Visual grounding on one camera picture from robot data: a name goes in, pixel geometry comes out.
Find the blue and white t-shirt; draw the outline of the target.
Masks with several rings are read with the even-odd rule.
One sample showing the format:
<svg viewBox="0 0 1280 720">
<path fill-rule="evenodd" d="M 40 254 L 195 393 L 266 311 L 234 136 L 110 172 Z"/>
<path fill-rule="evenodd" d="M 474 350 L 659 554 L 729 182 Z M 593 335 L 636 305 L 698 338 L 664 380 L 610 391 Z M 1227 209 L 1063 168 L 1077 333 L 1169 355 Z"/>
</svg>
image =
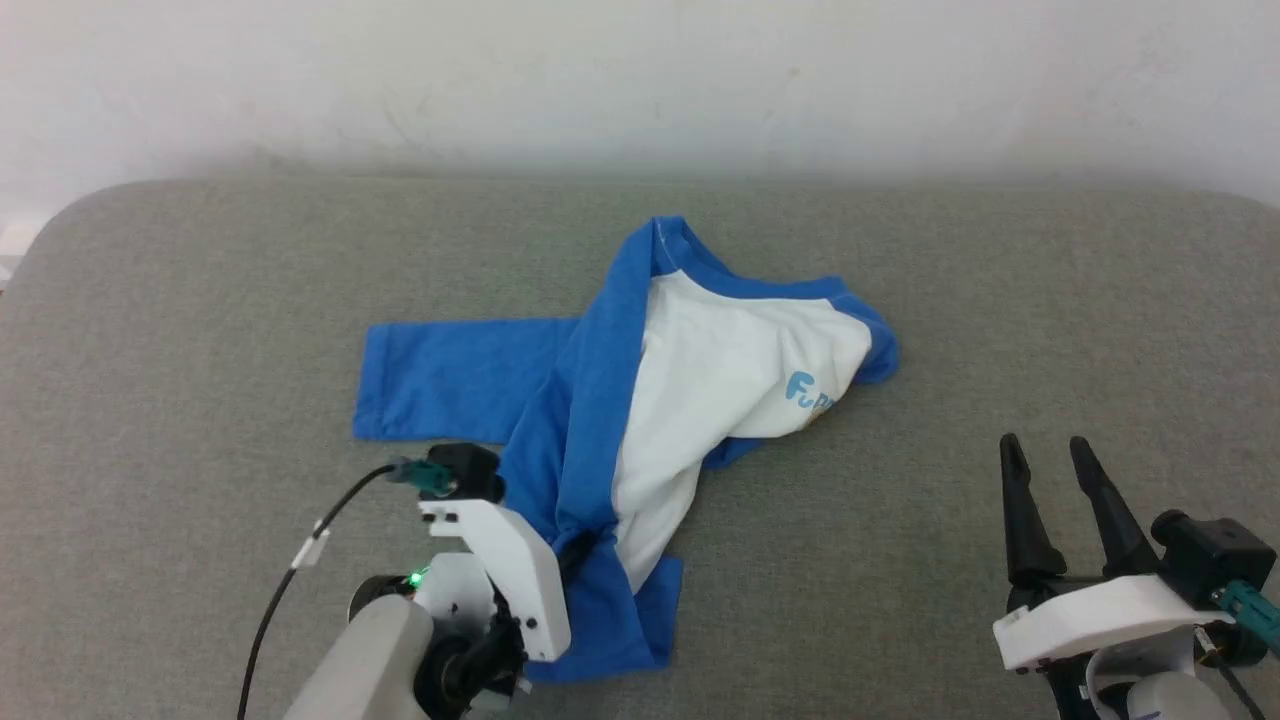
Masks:
<svg viewBox="0 0 1280 720">
<path fill-rule="evenodd" d="M 668 664 L 682 564 L 666 546 L 700 471 L 897 368 L 895 333 L 840 278 L 741 277 L 655 217 L 581 316 L 371 327 L 353 433 L 499 445 L 509 509 L 554 550 L 596 536 L 567 653 L 529 669 L 586 682 Z"/>
</svg>

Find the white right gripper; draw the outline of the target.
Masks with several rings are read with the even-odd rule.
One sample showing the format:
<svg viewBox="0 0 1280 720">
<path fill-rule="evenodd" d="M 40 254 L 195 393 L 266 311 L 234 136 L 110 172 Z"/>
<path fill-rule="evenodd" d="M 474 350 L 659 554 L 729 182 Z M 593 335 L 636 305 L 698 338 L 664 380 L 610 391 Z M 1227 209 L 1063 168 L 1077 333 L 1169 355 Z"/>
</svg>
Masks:
<svg viewBox="0 0 1280 720">
<path fill-rule="evenodd" d="M 1007 614 L 992 625 L 1004 667 L 1028 673 L 1083 656 L 1097 673 L 1193 673 L 1211 651 L 1236 660 L 1235 620 L 1196 609 L 1153 574 L 1160 560 L 1088 439 L 1071 437 L 1069 450 L 1098 528 L 1102 573 L 1112 580 L 1062 577 L 1068 564 L 1044 528 L 1020 439 L 1004 434 L 998 451 L 1011 589 Z"/>
</svg>

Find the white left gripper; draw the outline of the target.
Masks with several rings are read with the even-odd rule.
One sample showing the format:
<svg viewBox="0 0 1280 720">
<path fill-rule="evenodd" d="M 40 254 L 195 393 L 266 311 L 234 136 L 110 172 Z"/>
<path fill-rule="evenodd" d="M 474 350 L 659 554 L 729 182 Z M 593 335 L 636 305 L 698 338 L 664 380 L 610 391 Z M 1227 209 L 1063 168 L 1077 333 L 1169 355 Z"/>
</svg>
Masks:
<svg viewBox="0 0 1280 720">
<path fill-rule="evenodd" d="M 439 553 L 421 573 L 415 602 L 451 629 L 480 632 L 506 606 L 534 662 L 559 659 L 571 643 L 561 577 L 576 577 L 599 543 L 584 530 L 558 550 L 517 512 L 483 498 L 421 500 L 435 538 L 465 543 Z"/>
</svg>

